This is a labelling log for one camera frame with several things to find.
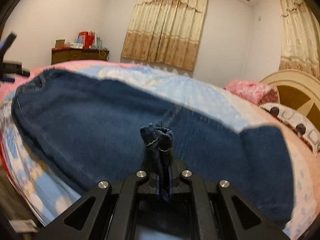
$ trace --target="patterned curtain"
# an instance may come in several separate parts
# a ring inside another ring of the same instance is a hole
[[[283,24],[281,69],[298,69],[320,79],[320,26],[304,0],[280,0]]]
[[[138,0],[121,57],[193,70],[207,0]]]

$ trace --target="white pillow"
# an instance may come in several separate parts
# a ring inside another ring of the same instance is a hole
[[[313,153],[320,153],[320,132],[307,117],[278,103],[266,103],[260,107],[291,128]]]

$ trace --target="cardboard box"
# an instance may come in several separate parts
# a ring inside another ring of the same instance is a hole
[[[62,48],[64,47],[65,40],[56,40],[56,46],[55,48]]]

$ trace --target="drawer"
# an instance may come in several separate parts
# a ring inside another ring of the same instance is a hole
[[[98,56],[98,60],[107,60],[107,57],[108,57],[108,52],[107,51],[103,51],[103,50],[101,50],[100,51],[100,54],[98,54],[99,56]]]
[[[81,60],[81,56],[82,56],[81,50],[71,50],[69,53],[69,61]]]
[[[83,52],[81,55],[81,59],[98,59],[99,53],[95,52]]]
[[[52,54],[51,64],[57,64],[61,62],[69,61],[69,51],[60,51]]]

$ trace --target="wooden cabinet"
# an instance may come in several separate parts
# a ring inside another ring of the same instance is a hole
[[[108,60],[109,51],[98,49],[52,49],[51,64],[71,61],[71,60]]]

